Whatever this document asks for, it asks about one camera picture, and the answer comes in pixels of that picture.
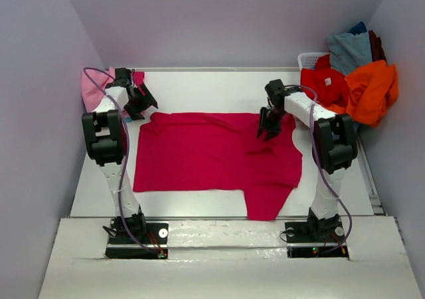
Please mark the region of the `crimson t shirt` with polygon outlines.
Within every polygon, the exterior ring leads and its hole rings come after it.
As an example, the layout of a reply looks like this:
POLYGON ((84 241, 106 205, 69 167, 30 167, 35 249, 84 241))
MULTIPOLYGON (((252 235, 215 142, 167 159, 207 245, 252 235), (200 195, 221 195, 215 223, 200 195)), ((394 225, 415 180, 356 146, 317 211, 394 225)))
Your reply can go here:
POLYGON ((133 190, 241 190, 248 219, 276 219, 302 173, 293 116, 268 141, 258 114, 155 112, 139 129, 133 190))

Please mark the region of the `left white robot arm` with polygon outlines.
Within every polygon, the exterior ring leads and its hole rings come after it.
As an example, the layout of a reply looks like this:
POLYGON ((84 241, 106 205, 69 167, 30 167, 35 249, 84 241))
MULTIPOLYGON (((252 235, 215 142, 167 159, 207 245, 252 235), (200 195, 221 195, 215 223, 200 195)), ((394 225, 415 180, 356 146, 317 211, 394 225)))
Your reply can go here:
POLYGON ((134 81, 134 72, 127 68, 118 68, 111 76, 86 67, 83 74, 103 95, 95 109, 82 115, 82 127, 88 157, 104 174, 114 202, 114 222, 105 230, 112 238, 144 247, 141 241, 147 234, 147 223, 127 173, 129 131, 124 114, 142 120, 142 112, 158 108, 158 103, 143 82, 134 81))

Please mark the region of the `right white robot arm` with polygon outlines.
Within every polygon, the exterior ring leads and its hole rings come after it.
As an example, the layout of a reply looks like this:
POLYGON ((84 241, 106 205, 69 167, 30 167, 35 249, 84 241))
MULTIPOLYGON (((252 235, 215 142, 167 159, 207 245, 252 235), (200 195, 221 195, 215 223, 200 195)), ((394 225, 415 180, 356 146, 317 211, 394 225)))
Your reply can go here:
POLYGON ((264 87, 268 105, 260 110, 258 136, 276 138, 282 131, 283 118, 291 114, 310 131, 313 160, 318 169, 315 197, 305 221, 287 222, 286 240, 296 243, 324 243, 332 236, 345 239, 338 208, 344 207, 340 190, 346 170, 357 157, 353 120, 348 114, 336 114, 309 98, 311 89, 296 84, 284 85, 272 80, 264 87))

